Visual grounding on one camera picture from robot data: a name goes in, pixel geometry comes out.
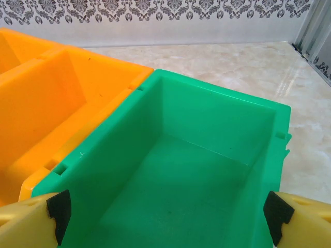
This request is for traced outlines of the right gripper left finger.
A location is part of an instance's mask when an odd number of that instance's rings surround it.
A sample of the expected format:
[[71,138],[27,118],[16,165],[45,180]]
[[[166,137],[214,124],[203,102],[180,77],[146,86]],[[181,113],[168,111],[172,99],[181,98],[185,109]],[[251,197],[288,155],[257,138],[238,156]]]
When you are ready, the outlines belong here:
[[58,247],[71,218],[68,190],[1,207],[1,247]]

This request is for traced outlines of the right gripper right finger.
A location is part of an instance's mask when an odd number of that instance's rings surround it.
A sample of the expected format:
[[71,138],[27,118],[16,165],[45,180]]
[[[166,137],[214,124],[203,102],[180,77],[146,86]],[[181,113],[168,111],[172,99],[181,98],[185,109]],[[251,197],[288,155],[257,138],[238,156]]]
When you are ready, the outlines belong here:
[[263,212],[275,247],[330,248],[330,204],[270,191]]

